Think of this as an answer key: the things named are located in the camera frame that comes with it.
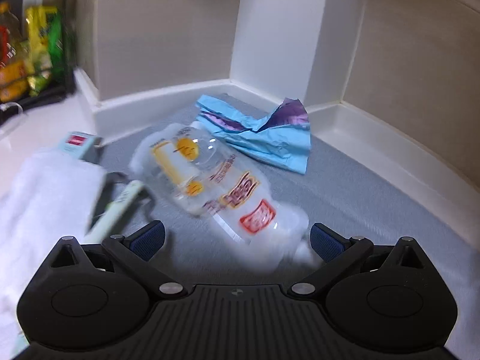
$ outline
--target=white cable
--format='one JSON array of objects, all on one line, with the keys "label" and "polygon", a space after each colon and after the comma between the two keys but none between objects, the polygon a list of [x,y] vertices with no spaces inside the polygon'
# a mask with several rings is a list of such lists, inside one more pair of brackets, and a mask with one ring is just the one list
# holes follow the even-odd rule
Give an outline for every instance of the white cable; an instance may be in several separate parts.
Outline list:
[{"label": "white cable", "polygon": [[0,140],[15,130],[21,123],[26,114],[23,112],[23,107],[16,102],[0,103],[0,111],[5,112],[10,107],[16,106],[18,108],[18,114],[12,116],[8,121],[0,125]]}]

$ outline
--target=yellow and green snack bag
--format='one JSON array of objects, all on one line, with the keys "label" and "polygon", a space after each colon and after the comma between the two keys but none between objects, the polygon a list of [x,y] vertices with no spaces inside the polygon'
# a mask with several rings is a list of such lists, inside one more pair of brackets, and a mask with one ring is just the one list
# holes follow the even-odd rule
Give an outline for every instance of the yellow and green snack bag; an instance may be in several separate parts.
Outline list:
[{"label": "yellow and green snack bag", "polygon": [[52,21],[57,15],[57,7],[30,7],[25,11],[28,25],[28,41],[30,45],[30,57],[25,66],[28,74],[41,73],[27,78],[30,86],[30,95],[35,96],[44,89],[51,80],[52,61],[49,54],[49,32]]}]

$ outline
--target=baseboard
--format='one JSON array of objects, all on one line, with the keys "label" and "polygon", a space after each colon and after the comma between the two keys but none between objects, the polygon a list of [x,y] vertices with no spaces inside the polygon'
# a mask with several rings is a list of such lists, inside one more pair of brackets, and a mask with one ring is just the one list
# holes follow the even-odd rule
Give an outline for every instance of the baseboard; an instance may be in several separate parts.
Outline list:
[{"label": "baseboard", "polygon": [[[282,99],[229,79],[205,81],[98,100],[88,77],[75,72],[97,133],[105,143],[151,126],[201,95],[227,93],[267,112]],[[347,103],[307,108],[316,137],[363,164],[424,206],[480,250],[480,193],[418,142]]]},{"label": "baseboard", "polygon": [[480,250],[480,193],[447,163],[348,103],[309,118],[313,135],[389,181]]}]

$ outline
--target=gray floor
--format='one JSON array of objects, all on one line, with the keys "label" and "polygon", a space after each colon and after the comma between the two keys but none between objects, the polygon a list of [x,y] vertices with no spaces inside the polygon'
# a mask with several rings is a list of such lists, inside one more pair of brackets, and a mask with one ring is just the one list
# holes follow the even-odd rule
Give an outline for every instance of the gray floor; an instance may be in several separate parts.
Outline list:
[{"label": "gray floor", "polygon": [[[223,99],[245,114],[265,115],[228,96]],[[144,137],[174,121],[189,124],[196,114],[197,108],[191,105],[154,127],[108,145],[101,165],[108,171],[129,173],[131,155]],[[460,359],[480,358],[480,253],[407,195],[315,137],[306,175],[261,163],[258,166],[270,180],[273,197],[303,207],[310,224],[322,222],[347,238],[364,235],[383,245],[395,244],[404,235],[416,238],[458,303],[458,320],[447,347]],[[154,218],[165,224],[168,235],[165,247],[151,264],[188,286],[195,283],[288,285],[310,273],[290,264],[282,264],[269,276],[246,272],[209,233],[202,220],[189,217],[167,199],[158,199]],[[125,233],[144,224],[143,217],[135,214]]]}]

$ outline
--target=white towel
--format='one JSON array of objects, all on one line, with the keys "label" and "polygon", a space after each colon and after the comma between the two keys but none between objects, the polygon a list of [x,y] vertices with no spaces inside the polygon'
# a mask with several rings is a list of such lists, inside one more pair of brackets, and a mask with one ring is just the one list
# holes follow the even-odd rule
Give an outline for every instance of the white towel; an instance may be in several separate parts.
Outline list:
[{"label": "white towel", "polygon": [[25,160],[0,200],[0,360],[11,357],[20,332],[20,295],[59,238],[82,241],[105,174],[64,152],[42,150]]}]

